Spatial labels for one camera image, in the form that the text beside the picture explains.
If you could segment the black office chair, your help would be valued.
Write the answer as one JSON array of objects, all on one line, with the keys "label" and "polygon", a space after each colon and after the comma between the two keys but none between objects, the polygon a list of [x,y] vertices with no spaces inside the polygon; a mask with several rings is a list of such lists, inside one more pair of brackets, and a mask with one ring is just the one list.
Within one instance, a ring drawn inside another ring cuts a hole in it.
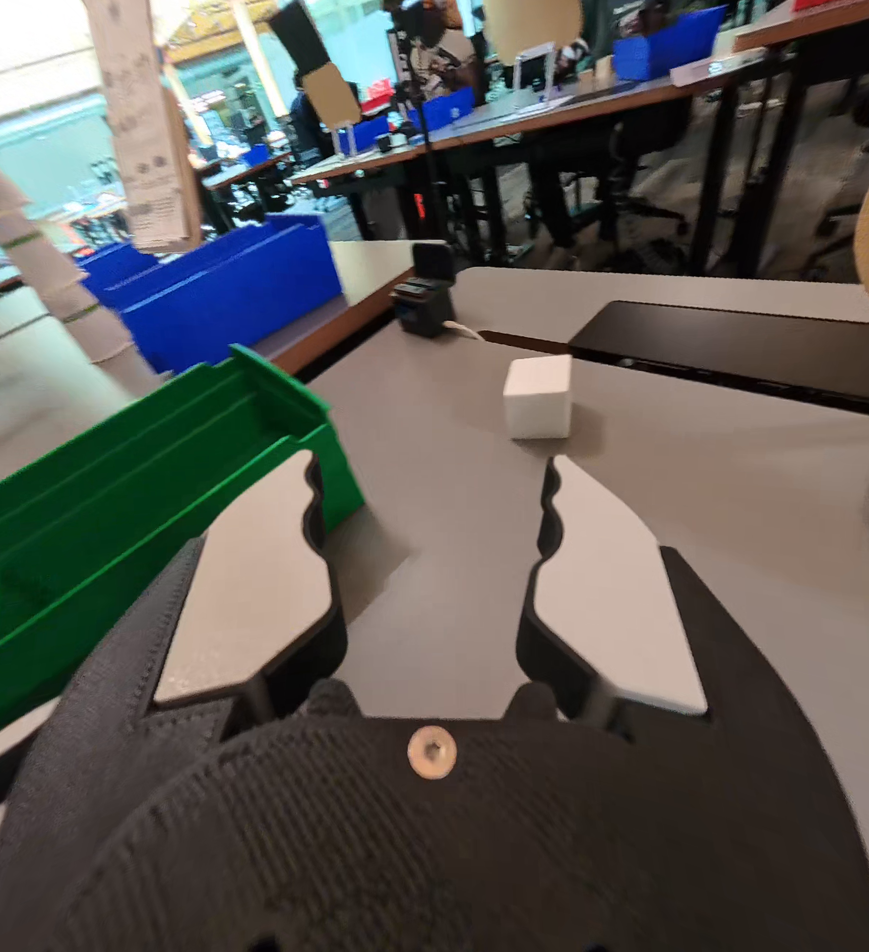
[{"label": "black office chair", "polygon": [[677,222],[677,234],[689,232],[685,217],[670,209],[631,199],[631,187],[640,170],[640,160],[665,152],[684,138],[689,129],[694,96],[643,106],[620,113],[607,136],[606,160],[597,175],[600,214],[598,238],[619,246],[622,217],[665,218]]}]

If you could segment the grey desk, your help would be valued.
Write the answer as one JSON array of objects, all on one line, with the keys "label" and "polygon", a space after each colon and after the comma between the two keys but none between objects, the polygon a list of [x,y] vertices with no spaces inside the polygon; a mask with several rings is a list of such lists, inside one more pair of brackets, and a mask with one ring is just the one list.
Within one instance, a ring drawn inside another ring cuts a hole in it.
[{"label": "grey desk", "polygon": [[[517,444],[512,356],[391,327],[314,382],[344,660],[283,719],[157,708],[186,541],[23,739],[0,950],[869,950],[869,416],[578,363]],[[653,531],[706,716],[520,669],[554,456]]]}]

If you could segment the black charger block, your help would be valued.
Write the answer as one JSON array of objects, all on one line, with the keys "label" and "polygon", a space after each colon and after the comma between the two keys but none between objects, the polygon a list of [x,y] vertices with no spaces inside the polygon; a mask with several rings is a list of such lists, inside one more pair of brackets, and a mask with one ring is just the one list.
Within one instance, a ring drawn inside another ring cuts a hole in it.
[{"label": "black charger block", "polygon": [[451,248],[442,242],[412,244],[413,274],[390,292],[402,331],[424,339],[441,336],[454,321],[455,267]]}]

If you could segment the white pillar with green tape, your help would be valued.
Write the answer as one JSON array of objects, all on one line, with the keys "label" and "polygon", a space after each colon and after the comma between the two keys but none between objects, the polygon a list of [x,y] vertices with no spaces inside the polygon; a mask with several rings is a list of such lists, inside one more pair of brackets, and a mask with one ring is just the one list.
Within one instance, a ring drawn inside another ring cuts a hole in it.
[{"label": "white pillar with green tape", "polygon": [[84,285],[82,268],[25,215],[28,203],[17,186],[0,173],[0,247],[24,283],[92,363],[102,365],[135,351],[131,333],[120,318]]}]

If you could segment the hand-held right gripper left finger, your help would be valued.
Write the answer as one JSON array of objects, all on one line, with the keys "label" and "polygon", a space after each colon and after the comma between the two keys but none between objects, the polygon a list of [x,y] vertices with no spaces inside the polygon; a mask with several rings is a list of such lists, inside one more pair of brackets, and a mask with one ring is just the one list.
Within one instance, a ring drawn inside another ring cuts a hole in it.
[{"label": "hand-held right gripper left finger", "polygon": [[212,522],[155,687],[159,709],[235,699],[257,721],[301,708],[345,658],[319,460],[298,450]]}]

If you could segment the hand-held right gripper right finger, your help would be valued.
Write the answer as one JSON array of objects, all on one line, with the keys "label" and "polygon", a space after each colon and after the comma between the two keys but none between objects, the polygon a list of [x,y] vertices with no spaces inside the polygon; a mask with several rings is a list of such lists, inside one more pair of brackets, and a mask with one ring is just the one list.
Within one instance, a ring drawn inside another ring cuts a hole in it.
[{"label": "hand-held right gripper right finger", "polygon": [[654,533],[568,456],[547,460],[538,560],[515,642],[566,720],[607,726],[626,705],[688,718],[708,701]]}]

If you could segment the long grey workbench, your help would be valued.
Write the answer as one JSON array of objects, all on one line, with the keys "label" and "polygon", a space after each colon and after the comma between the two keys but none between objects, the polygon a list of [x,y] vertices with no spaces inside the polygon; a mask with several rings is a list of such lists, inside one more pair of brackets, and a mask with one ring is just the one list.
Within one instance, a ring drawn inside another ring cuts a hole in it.
[{"label": "long grey workbench", "polygon": [[684,265],[685,273],[704,277],[713,247],[739,90],[754,80],[772,78],[782,65],[780,57],[759,48],[724,60],[688,64],[684,68],[689,82],[683,86],[664,77],[577,95],[573,93],[576,84],[571,84],[560,103],[537,102],[506,114],[500,113],[503,102],[498,100],[475,109],[464,121],[441,128],[428,146],[422,141],[387,152],[370,149],[335,156],[294,174],[289,181],[321,197],[361,196],[393,188],[410,240],[433,240],[438,235],[473,266],[506,267],[516,256],[507,242],[496,169],[527,162],[514,155],[517,149],[530,147],[523,141],[525,136],[548,139],[554,130],[602,116],[719,91],[699,210],[689,227],[690,247]]}]

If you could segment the white wooden-edged table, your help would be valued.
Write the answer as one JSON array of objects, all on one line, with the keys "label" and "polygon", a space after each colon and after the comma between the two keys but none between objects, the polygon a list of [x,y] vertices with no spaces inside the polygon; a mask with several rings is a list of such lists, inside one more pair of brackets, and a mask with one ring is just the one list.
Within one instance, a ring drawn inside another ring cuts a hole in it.
[{"label": "white wooden-edged table", "polygon": [[393,319],[391,293],[414,275],[410,241],[330,243],[341,292],[250,349],[290,375],[320,375]]}]

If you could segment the blue plastic bin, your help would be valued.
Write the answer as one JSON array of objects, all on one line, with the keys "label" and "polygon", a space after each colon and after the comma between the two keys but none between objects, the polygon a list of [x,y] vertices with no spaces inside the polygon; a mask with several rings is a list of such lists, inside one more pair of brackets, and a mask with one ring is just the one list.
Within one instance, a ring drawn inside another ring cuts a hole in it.
[{"label": "blue plastic bin", "polygon": [[116,311],[158,373],[216,364],[342,294],[327,232],[311,214],[229,232],[115,290]]},{"label": "blue plastic bin", "polygon": [[97,298],[100,292],[161,264],[157,256],[140,251],[130,242],[108,244],[76,263],[82,272],[81,284]]},{"label": "blue plastic bin", "polygon": [[612,67],[616,78],[652,81],[681,65],[710,58],[728,9],[726,4],[688,11],[652,34],[615,41]]}]

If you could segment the green plastic bin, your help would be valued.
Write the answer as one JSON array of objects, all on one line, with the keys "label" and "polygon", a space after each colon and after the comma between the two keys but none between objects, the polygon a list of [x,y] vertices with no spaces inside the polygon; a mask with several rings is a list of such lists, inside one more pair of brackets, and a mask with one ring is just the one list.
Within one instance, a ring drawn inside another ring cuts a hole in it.
[{"label": "green plastic bin", "polygon": [[232,345],[0,481],[0,730],[60,693],[180,547],[300,449],[334,530],[365,500],[329,405]]}]

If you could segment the white foam cube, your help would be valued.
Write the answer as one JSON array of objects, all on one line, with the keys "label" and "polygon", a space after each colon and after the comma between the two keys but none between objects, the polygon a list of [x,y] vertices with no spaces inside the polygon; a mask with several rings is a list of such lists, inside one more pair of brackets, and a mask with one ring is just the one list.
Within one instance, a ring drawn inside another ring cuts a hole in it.
[{"label": "white foam cube", "polygon": [[521,358],[510,363],[503,387],[503,409],[512,440],[570,436],[571,370],[569,354]]}]

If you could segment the hanging printed paper sheet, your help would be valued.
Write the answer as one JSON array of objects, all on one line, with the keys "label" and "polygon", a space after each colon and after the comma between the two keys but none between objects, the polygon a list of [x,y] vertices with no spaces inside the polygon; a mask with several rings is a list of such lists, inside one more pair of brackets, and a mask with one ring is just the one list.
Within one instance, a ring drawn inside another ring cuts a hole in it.
[{"label": "hanging printed paper sheet", "polygon": [[200,205],[175,96],[163,84],[146,1],[85,1],[127,201],[131,243],[179,254],[199,243]]}]

